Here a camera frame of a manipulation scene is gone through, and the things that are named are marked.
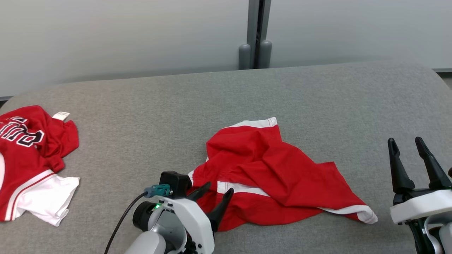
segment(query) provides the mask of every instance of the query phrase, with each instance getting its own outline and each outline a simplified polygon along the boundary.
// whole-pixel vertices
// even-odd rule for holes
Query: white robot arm
[[[221,203],[205,214],[196,200],[209,190],[210,183],[187,196],[188,176],[163,172],[160,184],[168,184],[171,194],[158,196],[158,203],[143,202],[135,210],[133,224],[143,233],[126,254],[211,254],[214,233],[234,193],[230,189]]]
[[[410,227],[417,253],[452,254],[452,183],[422,138],[417,137],[415,142],[427,169],[429,188],[415,189],[399,158],[399,148],[390,138],[388,148],[395,193],[391,217],[394,223]]]

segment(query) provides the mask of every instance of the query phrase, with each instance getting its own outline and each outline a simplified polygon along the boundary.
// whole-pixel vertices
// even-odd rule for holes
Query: black cable
[[[105,248],[105,252],[104,254],[108,253],[108,249],[110,249],[110,245],[113,242],[113,238],[116,235],[116,232],[119,229],[119,226],[121,225],[122,221],[124,220],[124,218],[126,217],[127,213],[130,211],[130,209],[132,208],[132,206],[142,197],[144,197],[145,195],[147,195],[147,192],[143,192],[141,193],[137,198],[135,198],[132,203],[130,203],[129,207],[127,207],[126,211],[124,212],[124,214],[121,216],[121,219],[119,219],[118,224],[116,225],[116,228],[114,229],[112,236],[110,237],[110,241],[108,241],[107,247]]]

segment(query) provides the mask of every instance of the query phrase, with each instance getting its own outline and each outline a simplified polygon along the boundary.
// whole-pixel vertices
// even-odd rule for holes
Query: gray couch
[[[80,147],[62,176],[81,177],[69,214],[53,227],[29,213],[0,224],[1,253],[103,253],[124,209],[160,173],[188,173],[220,128],[276,116],[283,140],[315,162],[334,161],[377,214],[366,225],[322,213],[282,226],[245,224],[216,234],[215,253],[413,253],[408,226],[389,214],[393,193],[387,139],[418,187],[428,185],[414,138],[452,166],[452,91],[430,69],[366,62],[104,80],[17,95],[0,113],[41,105],[70,112]],[[110,253],[140,234],[130,213]]]

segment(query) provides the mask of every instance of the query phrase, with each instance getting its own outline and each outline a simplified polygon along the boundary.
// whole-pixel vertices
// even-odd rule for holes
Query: white trim
[[[3,185],[3,179],[5,179],[5,159],[3,154],[0,153],[0,190]]]
[[[234,193],[253,193],[253,194],[257,194],[257,195],[261,195],[261,196],[270,197],[270,195],[268,195],[265,191],[263,191],[261,188],[258,188],[258,187],[251,187],[251,186],[247,186],[247,185],[240,184],[240,183],[228,183],[228,182],[221,182],[221,181],[217,182],[217,192],[218,193],[224,194],[230,188],[234,189]],[[341,215],[356,213],[356,215],[358,216],[358,219],[367,224],[373,224],[378,221],[378,218],[375,215],[375,213],[372,211],[372,209],[370,209],[369,206],[365,206],[365,205],[353,205],[353,206],[345,207],[345,208],[338,209],[338,210],[334,210],[334,209],[330,209],[330,208],[322,208],[322,207],[319,207],[319,208],[324,211],[327,211],[327,212],[341,214]]]
[[[266,127],[273,127],[276,125],[278,125],[278,122],[276,121],[276,117],[272,117],[269,119],[257,120],[257,121],[248,121],[247,120],[247,121],[243,121],[240,123],[236,123],[229,127],[250,126],[250,127],[256,127],[256,128],[266,128]]]
[[[41,172],[40,174],[36,175],[35,177],[31,178],[30,180],[20,185],[9,198],[8,207],[6,208],[5,221],[13,221],[16,219],[16,208],[17,208],[16,200],[19,198],[18,196],[21,194],[23,190],[29,188],[30,186],[40,181],[43,181],[44,179],[48,179],[49,177],[55,176],[56,174],[52,170],[47,169],[46,171]]]
[[[365,206],[365,205],[354,205],[354,206],[344,207],[344,208],[338,209],[338,210],[330,209],[330,208],[323,208],[323,207],[319,207],[319,208],[324,211],[327,211],[327,212],[341,214],[341,215],[356,213],[356,215],[358,216],[358,219],[367,224],[373,224],[378,221],[378,218],[375,215],[375,213],[372,211],[372,209],[370,209],[369,206]]]
[[[227,182],[217,182],[217,192],[221,194],[225,194],[230,188],[234,189],[234,193],[253,193],[261,196],[270,197],[267,193],[265,193],[261,188],[251,187],[248,185],[244,185],[241,183],[227,183]]]
[[[193,173],[195,173],[194,170],[190,171],[190,173],[188,173],[188,177],[190,178],[190,181],[192,181],[192,185],[193,185]]]

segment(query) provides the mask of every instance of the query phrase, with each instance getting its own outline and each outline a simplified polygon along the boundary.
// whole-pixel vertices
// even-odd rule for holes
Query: white label
[[[64,121],[64,119],[66,119],[66,118],[69,116],[69,114],[70,114],[70,113],[68,113],[68,112],[62,112],[62,111],[60,111],[60,112],[54,114],[52,118],[55,118],[55,119],[59,119],[59,120]]]

